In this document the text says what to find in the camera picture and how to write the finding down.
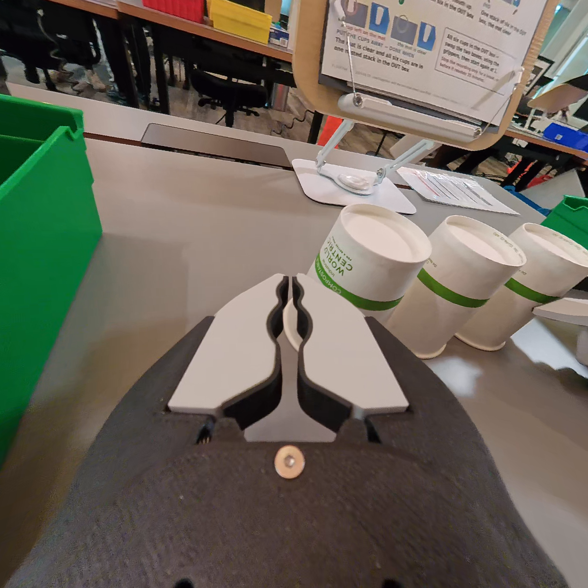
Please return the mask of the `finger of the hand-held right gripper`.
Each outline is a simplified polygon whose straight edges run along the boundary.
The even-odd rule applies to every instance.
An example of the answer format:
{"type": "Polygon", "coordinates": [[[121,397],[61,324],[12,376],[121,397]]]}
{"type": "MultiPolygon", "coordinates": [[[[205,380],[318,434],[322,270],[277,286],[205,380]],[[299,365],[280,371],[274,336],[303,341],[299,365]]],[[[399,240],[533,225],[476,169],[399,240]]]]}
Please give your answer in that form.
{"type": "Polygon", "coordinates": [[[587,366],[587,299],[557,299],[553,302],[536,306],[533,309],[533,314],[581,327],[577,336],[576,358],[580,364],[587,366]]]}

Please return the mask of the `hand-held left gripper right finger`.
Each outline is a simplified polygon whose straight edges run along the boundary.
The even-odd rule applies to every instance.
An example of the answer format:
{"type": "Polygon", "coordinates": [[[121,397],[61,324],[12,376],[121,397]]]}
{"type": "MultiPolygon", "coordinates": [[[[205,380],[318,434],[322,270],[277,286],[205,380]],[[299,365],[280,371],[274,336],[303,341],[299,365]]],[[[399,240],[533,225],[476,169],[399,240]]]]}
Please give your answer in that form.
{"type": "Polygon", "coordinates": [[[338,432],[348,419],[403,413],[409,402],[371,326],[380,323],[305,274],[292,277],[292,347],[301,409],[338,432]]]}

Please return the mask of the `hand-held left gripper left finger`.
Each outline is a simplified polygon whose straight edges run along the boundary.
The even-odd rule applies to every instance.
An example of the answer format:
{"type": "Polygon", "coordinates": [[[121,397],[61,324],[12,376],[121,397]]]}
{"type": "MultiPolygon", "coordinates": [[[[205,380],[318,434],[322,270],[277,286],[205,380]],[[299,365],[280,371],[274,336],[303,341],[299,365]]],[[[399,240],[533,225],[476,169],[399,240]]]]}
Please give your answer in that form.
{"type": "Polygon", "coordinates": [[[275,274],[202,321],[205,332],[168,401],[173,413],[234,419],[241,430],[277,408],[282,397],[278,337],[289,278],[275,274]]]}

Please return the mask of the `white paper cup green band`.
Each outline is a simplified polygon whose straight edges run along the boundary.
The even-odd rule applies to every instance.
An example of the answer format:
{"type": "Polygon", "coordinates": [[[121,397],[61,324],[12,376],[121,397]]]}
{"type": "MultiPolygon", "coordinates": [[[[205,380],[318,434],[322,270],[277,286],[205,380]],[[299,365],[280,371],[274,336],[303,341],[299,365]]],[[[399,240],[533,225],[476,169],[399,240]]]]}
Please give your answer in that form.
{"type": "Polygon", "coordinates": [[[381,206],[344,207],[306,275],[390,331],[390,317],[430,257],[427,235],[381,206]]]}
{"type": "Polygon", "coordinates": [[[457,332],[467,345],[496,351],[533,319],[535,307],[555,302],[587,277],[587,250],[540,224],[510,235],[526,263],[457,332]]]}
{"type": "Polygon", "coordinates": [[[527,262],[513,240],[470,217],[446,217],[429,240],[431,254],[386,323],[420,359],[439,356],[527,262]]]}

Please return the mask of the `green plastic bin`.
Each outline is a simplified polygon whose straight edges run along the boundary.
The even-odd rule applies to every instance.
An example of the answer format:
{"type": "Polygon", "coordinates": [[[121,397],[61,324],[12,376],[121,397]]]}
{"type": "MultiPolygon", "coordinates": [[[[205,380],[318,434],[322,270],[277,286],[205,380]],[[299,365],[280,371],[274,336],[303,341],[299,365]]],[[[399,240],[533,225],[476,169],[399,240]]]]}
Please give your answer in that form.
{"type": "Polygon", "coordinates": [[[101,236],[82,111],[2,94],[2,464],[101,236]]]}
{"type": "Polygon", "coordinates": [[[587,249],[587,198],[565,195],[541,223],[587,249]]]}

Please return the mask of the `grey desk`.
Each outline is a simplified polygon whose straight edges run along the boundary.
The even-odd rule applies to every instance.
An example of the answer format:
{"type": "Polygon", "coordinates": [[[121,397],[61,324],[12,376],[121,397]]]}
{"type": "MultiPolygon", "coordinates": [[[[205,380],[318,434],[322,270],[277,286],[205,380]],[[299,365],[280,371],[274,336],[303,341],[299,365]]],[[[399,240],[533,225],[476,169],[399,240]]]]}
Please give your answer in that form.
{"type": "MultiPolygon", "coordinates": [[[[8,83],[77,108],[103,236],[1,471],[1,586],[26,558],[114,407],[206,315],[275,273],[309,269],[339,209],[292,171],[141,146],[151,123],[318,147],[8,83]]],[[[587,369],[577,328],[534,319],[502,350],[457,339],[427,365],[477,426],[513,502],[570,587],[587,587],[587,369]]]]}

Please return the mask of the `black desk panel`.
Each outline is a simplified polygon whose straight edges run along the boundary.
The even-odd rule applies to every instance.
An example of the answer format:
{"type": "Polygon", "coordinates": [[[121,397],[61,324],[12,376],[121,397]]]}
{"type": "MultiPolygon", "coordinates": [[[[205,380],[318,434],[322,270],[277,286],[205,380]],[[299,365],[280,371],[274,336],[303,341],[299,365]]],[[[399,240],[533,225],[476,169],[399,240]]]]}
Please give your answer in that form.
{"type": "Polygon", "coordinates": [[[157,123],[150,123],[146,127],[141,137],[141,146],[293,171],[286,152],[280,146],[157,123]]]}

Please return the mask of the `grey leaning board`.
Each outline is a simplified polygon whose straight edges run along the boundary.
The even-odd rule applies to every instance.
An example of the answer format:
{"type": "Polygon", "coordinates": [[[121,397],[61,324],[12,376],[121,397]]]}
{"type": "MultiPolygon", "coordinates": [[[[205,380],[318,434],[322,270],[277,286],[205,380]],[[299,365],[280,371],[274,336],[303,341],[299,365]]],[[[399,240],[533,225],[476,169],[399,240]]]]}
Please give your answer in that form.
{"type": "Polygon", "coordinates": [[[550,180],[528,187],[521,195],[541,209],[553,209],[565,196],[586,197],[575,170],[561,173],[550,180]]]}

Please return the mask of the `laminated paper sheet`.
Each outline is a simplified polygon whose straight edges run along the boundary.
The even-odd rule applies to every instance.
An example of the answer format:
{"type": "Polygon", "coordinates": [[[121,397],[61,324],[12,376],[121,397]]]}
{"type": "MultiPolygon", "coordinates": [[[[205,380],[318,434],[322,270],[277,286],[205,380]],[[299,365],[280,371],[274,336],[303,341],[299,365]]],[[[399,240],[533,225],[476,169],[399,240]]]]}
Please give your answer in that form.
{"type": "Polygon", "coordinates": [[[396,173],[426,201],[457,208],[520,215],[494,198],[475,180],[406,166],[399,168],[396,173]]]}

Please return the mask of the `wooden work table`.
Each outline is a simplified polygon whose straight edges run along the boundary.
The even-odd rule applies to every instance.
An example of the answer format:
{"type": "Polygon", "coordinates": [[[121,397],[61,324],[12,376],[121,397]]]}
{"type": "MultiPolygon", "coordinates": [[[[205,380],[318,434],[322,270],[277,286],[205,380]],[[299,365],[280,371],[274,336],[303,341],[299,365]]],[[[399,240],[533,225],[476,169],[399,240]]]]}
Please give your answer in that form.
{"type": "Polygon", "coordinates": [[[587,162],[587,152],[581,149],[572,148],[561,143],[553,142],[549,139],[544,138],[541,135],[528,132],[522,128],[507,128],[502,138],[511,138],[513,140],[525,141],[526,143],[533,143],[545,148],[549,148],[561,153],[566,153],[574,157],[579,158],[584,163],[587,162]]]}

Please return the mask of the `small blue bin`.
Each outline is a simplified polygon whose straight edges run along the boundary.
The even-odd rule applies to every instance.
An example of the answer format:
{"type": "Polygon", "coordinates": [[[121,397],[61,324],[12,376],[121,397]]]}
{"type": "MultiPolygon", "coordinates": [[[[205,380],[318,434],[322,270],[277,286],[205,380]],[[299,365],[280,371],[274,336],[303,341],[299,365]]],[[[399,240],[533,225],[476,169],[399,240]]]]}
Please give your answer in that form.
{"type": "Polygon", "coordinates": [[[552,122],[543,131],[551,142],[587,153],[587,127],[577,129],[563,122],[552,122]]]}

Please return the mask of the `tan document stand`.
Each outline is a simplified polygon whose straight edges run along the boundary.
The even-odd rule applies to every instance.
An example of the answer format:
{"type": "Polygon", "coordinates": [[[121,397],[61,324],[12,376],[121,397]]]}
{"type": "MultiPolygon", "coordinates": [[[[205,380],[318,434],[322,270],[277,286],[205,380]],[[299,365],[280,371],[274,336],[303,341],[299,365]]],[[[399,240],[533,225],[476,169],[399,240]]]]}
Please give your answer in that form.
{"type": "Polygon", "coordinates": [[[527,105],[545,114],[555,114],[564,111],[587,97],[587,74],[574,77],[552,89],[531,99],[527,105]]]}

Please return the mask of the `orange traffic cone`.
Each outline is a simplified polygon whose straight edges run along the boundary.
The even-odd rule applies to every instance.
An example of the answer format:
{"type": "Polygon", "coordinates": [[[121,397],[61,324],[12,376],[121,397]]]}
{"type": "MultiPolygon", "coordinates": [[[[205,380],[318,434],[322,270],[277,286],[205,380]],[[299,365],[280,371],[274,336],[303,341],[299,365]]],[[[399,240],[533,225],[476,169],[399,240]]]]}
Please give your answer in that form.
{"type": "Polygon", "coordinates": [[[335,117],[335,116],[326,116],[323,120],[323,125],[320,131],[319,138],[317,140],[317,145],[325,146],[334,133],[338,130],[343,119],[335,117]]]}

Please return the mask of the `black office chair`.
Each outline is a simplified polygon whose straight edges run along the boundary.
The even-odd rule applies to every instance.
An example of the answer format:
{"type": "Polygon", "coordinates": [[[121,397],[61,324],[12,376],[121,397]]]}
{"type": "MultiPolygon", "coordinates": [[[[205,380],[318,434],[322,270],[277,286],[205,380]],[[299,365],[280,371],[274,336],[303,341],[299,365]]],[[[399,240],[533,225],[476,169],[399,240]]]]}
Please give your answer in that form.
{"type": "Polygon", "coordinates": [[[268,92],[263,85],[241,83],[231,78],[222,79],[199,69],[192,70],[189,80],[200,97],[198,106],[222,108],[228,128],[233,127],[236,112],[259,117],[258,109],[266,107],[268,101],[268,92]]]}

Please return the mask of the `printed instruction sheet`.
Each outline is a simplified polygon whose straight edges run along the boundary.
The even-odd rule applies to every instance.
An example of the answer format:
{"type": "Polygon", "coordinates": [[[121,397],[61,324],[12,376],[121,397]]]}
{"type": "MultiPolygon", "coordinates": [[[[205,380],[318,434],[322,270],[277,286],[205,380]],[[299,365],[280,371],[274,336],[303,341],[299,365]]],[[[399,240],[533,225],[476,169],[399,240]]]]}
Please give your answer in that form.
{"type": "Polygon", "coordinates": [[[547,1],[329,1],[320,76],[499,126],[547,1]]]}

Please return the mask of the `wooden background table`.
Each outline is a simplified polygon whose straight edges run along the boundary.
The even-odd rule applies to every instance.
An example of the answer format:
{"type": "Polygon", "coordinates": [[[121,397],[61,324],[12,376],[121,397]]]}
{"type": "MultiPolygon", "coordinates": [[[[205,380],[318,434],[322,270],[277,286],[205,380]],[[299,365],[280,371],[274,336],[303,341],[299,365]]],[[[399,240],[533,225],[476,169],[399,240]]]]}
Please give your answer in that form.
{"type": "Polygon", "coordinates": [[[117,11],[149,28],[160,111],[170,114],[168,77],[164,57],[188,64],[211,66],[216,73],[240,74],[249,82],[268,82],[296,88],[292,72],[293,54],[268,44],[219,31],[180,17],[145,7],[142,1],[117,1],[117,11]]]}

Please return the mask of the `yellow plastic bin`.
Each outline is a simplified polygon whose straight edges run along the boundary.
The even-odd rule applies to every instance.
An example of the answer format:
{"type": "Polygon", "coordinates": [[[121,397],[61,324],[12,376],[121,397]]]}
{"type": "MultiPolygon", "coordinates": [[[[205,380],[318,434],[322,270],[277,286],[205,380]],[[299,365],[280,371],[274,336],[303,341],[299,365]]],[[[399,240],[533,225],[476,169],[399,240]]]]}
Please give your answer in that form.
{"type": "Polygon", "coordinates": [[[210,1],[209,18],[212,26],[264,45],[269,42],[271,16],[231,1],[210,1]]]}

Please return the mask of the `red plastic bin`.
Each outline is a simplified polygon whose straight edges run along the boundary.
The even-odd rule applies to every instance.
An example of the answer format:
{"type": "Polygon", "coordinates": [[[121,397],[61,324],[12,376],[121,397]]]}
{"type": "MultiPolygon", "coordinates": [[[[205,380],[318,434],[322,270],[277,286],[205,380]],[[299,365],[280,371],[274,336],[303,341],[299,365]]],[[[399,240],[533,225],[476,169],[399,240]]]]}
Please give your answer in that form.
{"type": "Polygon", "coordinates": [[[174,17],[203,24],[208,16],[206,1],[142,1],[143,6],[174,17]]]}

